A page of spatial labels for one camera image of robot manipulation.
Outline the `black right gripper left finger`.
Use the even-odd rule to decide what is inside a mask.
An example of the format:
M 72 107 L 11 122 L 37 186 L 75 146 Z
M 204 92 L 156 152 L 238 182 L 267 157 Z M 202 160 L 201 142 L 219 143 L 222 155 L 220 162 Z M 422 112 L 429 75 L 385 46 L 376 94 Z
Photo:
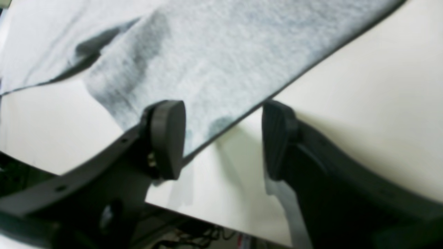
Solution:
M 140 122 L 92 159 L 1 198 L 1 234 L 46 249 L 128 248 L 152 181 L 176 180 L 186 129 L 183 101 L 143 111 Z

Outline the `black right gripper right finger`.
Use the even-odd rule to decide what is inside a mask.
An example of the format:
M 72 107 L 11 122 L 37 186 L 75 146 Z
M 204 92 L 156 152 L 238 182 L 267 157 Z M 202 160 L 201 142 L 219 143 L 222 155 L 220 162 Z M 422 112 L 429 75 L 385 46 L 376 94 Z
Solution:
M 295 192 L 315 249 L 441 249 L 442 204 L 370 172 L 278 101 L 263 104 L 267 173 Z

